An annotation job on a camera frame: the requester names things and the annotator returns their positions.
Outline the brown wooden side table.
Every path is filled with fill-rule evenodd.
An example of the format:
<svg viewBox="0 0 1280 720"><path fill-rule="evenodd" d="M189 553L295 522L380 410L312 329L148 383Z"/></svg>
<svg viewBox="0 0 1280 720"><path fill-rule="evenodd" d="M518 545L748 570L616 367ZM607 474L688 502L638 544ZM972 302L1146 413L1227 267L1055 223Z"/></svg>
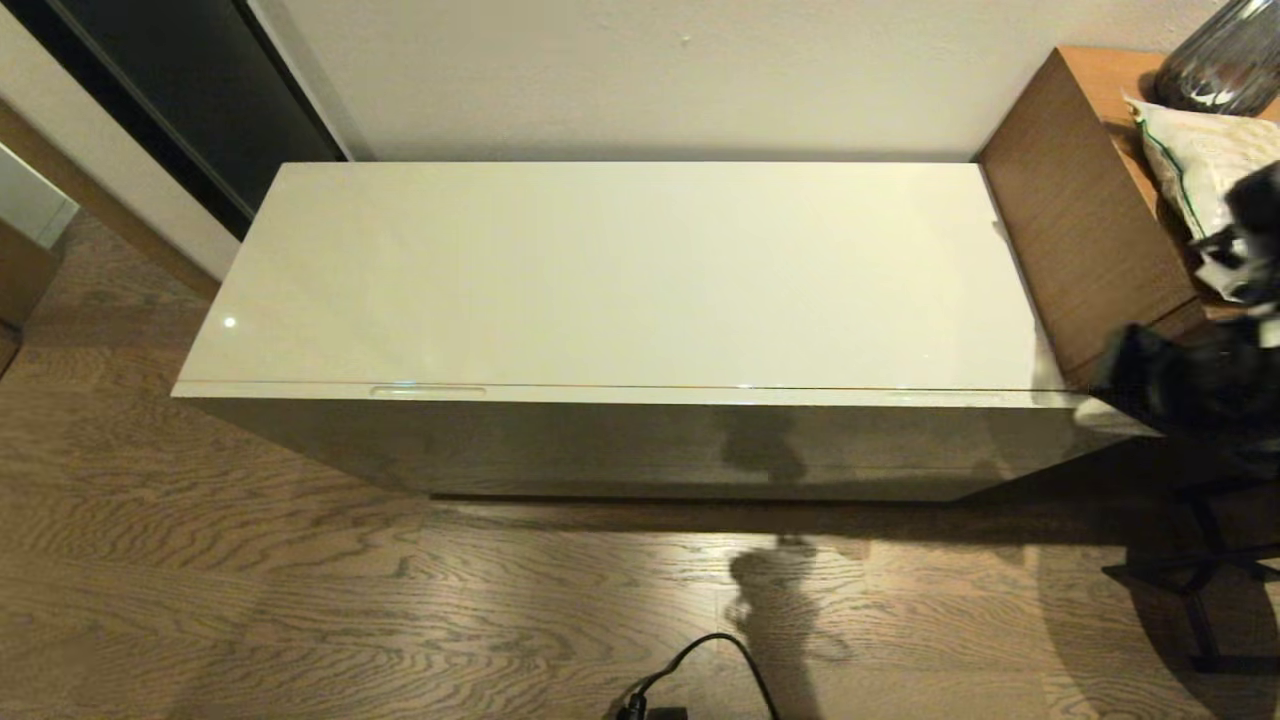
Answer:
<svg viewBox="0 0 1280 720"><path fill-rule="evenodd" d="M1112 333L1204 337L1242 315L1196 278L1187 227L1161 196L1126 97L1148 99L1158 53L1055 47L978 161L1059 369L1087 389Z"/></svg>

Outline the green-trimmed snack bag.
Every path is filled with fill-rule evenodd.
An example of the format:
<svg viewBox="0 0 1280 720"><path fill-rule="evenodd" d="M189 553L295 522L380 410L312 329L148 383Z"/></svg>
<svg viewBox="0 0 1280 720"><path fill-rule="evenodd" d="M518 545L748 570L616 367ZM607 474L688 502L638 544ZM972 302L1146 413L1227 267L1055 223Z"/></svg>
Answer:
<svg viewBox="0 0 1280 720"><path fill-rule="evenodd" d="M1226 196L1249 173L1280 161L1280 124L1135 97L1125 104L1161 196L1187 228L1196 278L1230 304L1256 304L1261 282L1251 274L1261 264L1233 231Z"/></svg>

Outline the dark ribbed glass vase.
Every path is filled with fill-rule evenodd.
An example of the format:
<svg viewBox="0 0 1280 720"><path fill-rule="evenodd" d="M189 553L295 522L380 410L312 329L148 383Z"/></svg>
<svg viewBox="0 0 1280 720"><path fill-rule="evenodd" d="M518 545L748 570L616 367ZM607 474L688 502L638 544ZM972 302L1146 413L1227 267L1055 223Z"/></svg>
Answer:
<svg viewBox="0 0 1280 720"><path fill-rule="evenodd" d="M1225 0L1161 64L1155 101L1258 117L1280 97L1280 0Z"/></svg>

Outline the black power plug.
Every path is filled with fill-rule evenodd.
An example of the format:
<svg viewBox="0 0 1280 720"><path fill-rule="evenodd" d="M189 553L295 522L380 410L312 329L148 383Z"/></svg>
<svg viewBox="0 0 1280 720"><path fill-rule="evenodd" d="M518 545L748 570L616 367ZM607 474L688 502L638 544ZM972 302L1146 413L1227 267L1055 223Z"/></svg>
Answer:
<svg viewBox="0 0 1280 720"><path fill-rule="evenodd" d="M630 694L608 720L690 720L684 706L649 705L645 696Z"/></svg>

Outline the dark glass sliding door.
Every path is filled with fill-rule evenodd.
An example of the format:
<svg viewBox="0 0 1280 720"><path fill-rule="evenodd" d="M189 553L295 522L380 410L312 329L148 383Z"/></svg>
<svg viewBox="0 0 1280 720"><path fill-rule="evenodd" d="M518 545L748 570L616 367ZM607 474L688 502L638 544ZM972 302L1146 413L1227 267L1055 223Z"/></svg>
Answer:
<svg viewBox="0 0 1280 720"><path fill-rule="evenodd" d="M347 159L250 0L0 8L238 240L280 167Z"/></svg>

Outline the white box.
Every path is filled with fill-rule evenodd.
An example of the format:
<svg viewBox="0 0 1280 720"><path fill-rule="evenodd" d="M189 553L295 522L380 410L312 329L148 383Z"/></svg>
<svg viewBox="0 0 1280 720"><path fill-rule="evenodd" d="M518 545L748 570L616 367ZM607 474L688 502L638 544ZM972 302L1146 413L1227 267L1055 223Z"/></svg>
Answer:
<svg viewBox="0 0 1280 720"><path fill-rule="evenodd" d="M0 219L54 250L81 206L0 143Z"/></svg>

